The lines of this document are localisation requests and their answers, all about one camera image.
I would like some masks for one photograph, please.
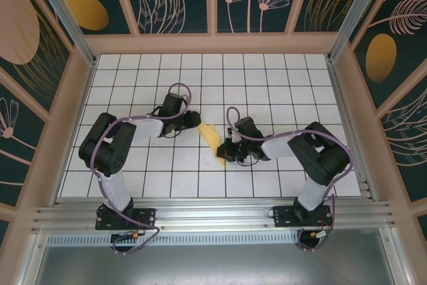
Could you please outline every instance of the wire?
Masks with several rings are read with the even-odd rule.
[[[167,117],[160,117],[160,116],[156,116],[156,115],[139,115],[139,116],[133,116],[133,117],[123,117],[123,118],[119,118],[115,121],[113,121],[108,128],[103,132],[103,134],[101,135],[101,137],[99,138],[98,142],[95,145],[95,148],[93,149],[93,153],[91,156],[91,161],[90,161],[90,168],[91,171],[93,172],[93,174],[97,177],[98,179],[98,184],[99,184],[99,189],[101,190],[102,196],[104,197],[104,200],[108,203],[109,207],[114,210],[117,215],[119,215],[120,217],[122,217],[123,219],[127,220],[128,222],[131,222],[133,224],[135,224],[136,226],[139,227],[143,227],[146,229],[150,229],[150,230],[155,230],[155,233],[153,235],[151,235],[148,239],[146,239],[141,245],[138,245],[136,247],[133,247],[132,249],[126,251],[126,252],[119,252],[116,248],[115,245],[117,244],[117,240],[113,243],[113,249],[115,254],[119,254],[119,255],[126,255],[126,254],[132,254],[137,252],[138,250],[142,249],[149,241],[151,241],[153,238],[155,238],[159,233],[160,233],[160,228],[158,228],[157,226],[152,226],[149,224],[144,224],[141,222],[138,222],[137,220],[134,220],[130,217],[127,217],[125,214],[123,214],[122,212],[120,212],[120,210],[115,207],[115,205],[113,204],[113,202],[110,201],[110,199],[108,198],[107,194],[105,193],[103,184],[102,184],[102,176],[101,174],[95,169],[95,158],[96,155],[99,151],[99,148],[101,147],[102,142],[104,141],[104,139],[107,137],[108,133],[114,128],[114,126],[116,126],[118,123],[122,122],[122,121],[133,121],[133,120],[141,120],[141,119],[158,119],[158,120],[171,120],[171,119],[175,119],[177,117],[179,117],[180,115],[184,114],[188,108],[189,105],[191,103],[191,90],[190,88],[183,84],[183,83],[174,83],[173,85],[171,85],[169,87],[169,90],[167,91],[167,93],[170,93],[173,87],[176,86],[183,86],[187,91],[188,91],[188,103],[185,105],[185,107],[176,115],[173,116],[167,116]]]

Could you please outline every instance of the yellow object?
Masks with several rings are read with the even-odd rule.
[[[366,53],[368,77],[376,83],[385,80],[393,69],[396,55],[397,48],[393,38],[385,33],[375,36]]]
[[[200,123],[199,125],[199,131],[202,134],[203,138],[207,142],[207,144],[210,146],[210,148],[213,151],[213,154],[216,156],[216,150],[221,145],[221,136],[219,133],[216,132],[214,125],[206,125],[205,123]],[[222,158],[217,159],[220,161],[222,166],[226,166],[226,161]]]
[[[108,25],[108,12],[98,0],[65,0],[80,27],[100,30]]]

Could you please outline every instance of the purple cable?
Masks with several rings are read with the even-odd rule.
[[[139,226],[139,227],[144,227],[144,228],[147,228],[147,229],[150,229],[150,230],[155,230],[156,232],[152,235],[152,236],[150,236],[144,243],[142,243],[141,245],[139,245],[139,246],[136,246],[136,247],[133,247],[132,249],[130,249],[130,250],[128,250],[127,252],[119,252],[119,251],[117,251],[117,249],[115,248],[115,245],[117,244],[117,242],[119,242],[122,238],[118,238],[118,239],[116,239],[116,241],[113,243],[113,249],[114,249],[114,252],[116,253],[116,254],[119,254],[119,255],[126,255],[126,254],[132,254],[132,253],[135,253],[135,252],[137,252],[138,250],[140,250],[141,248],[143,248],[150,240],[152,240],[153,238],[155,238],[159,233],[160,233],[160,229],[158,228],[158,227],[156,227],[156,226],[151,226],[151,225],[148,225],[148,224],[144,224],[144,223],[141,223],[141,222],[138,222],[138,221],[136,221],[136,220],[133,220],[132,218],[130,218],[130,217],[127,217],[125,214],[123,214],[122,212],[120,212],[116,207],[115,207],[115,205],[112,203],[112,202],[110,202],[109,201],[109,199],[108,199],[108,196],[107,196],[107,194],[105,193],[105,190],[104,190],[104,188],[103,188],[103,186],[102,186],[102,177],[101,177],[101,174],[95,169],[95,157],[96,157],[96,154],[98,153],[98,151],[99,151],[99,147],[101,146],[101,144],[102,144],[102,142],[104,141],[104,139],[107,137],[107,135],[108,135],[108,133],[114,128],[114,126],[116,126],[118,123],[120,123],[120,122],[122,122],[122,121],[132,121],[132,120],[141,120],[141,119],[148,119],[148,118],[152,118],[152,119],[158,119],[158,120],[171,120],[171,119],[174,119],[174,118],[177,118],[177,117],[179,117],[180,115],[182,115],[182,114],[184,114],[187,110],[188,110],[188,108],[189,108],[189,106],[190,106],[190,104],[191,104],[191,90],[189,89],[189,87],[187,86],[187,85],[184,85],[183,83],[175,83],[175,84],[173,84],[173,85],[171,85],[170,87],[169,87],[169,90],[167,91],[167,93],[170,93],[171,92],[171,90],[172,90],[172,88],[173,87],[175,87],[175,86],[183,86],[184,88],[186,88],[187,89],[187,91],[188,91],[188,103],[187,103],[187,105],[179,112],[179,113],[177,113],[176,115],[173,115],[173,116],[168,116],[168,117],[159,117],[159,116],[155,116],[155,115],[140,115],[140,116],[133,116],[133,117],[123,117],[123,118],[120,118],[120,119],[117,119],[117,120],[115,120],[113,123],[111,123],[109,126],[108,126],[108,128],[103,132],[103,134],[101,135],[101,137],[99,138],[99,140],[98,140],[98,142],[96,143],[96,145],[95,145],[95,148],[94,148],[94,150],[93,150],[93,153],[92,153],[92,157],[91,157],[91,163],[90,163],[90,168],[91,168],[91,171],[93,172],[93,174],[98,178],[98,184],[99,184],[99,189],[101,190],[101,193],[102,193],[102,196],[104,197],[104,199],[105,199],[105,201],[110,205],[110,207],[117,213],[117,215],[119,215],[120,217],[122,217],[123,219],[125,219],[125,220],[127,220],[128,222],[131,222],[131,223],[133,223],[133,224],[135,224],[135,225],[137,225],[137,226]]]

